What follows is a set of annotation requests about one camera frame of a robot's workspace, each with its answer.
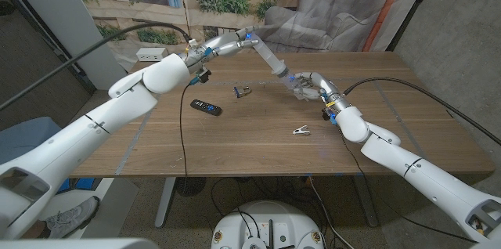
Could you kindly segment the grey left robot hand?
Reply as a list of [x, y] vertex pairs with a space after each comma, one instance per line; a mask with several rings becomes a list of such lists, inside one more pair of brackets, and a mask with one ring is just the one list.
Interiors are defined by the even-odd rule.
[[199, 70], [204, 63], [216, 57], [232, 56], [242, 49], [249, 49], [257, 45], [258, 40], [251, 39], [251, 34], [258, 29], [259, 26], [250, 26], [219, 35], [200, 45], [195, 45], [186, 53], [181, 53], [180, 57], [190, 71]]

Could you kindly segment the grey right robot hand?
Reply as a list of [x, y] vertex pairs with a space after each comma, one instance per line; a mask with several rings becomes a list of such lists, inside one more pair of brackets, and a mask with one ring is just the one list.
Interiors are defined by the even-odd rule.
[[326, 107], [336, 112], [349, 108], [351, 104], [345, 99], [338, 87], [317, 72], [301, 72], [294, 75], [298, 85], [293, 89], [299, 99], [321, 99]]

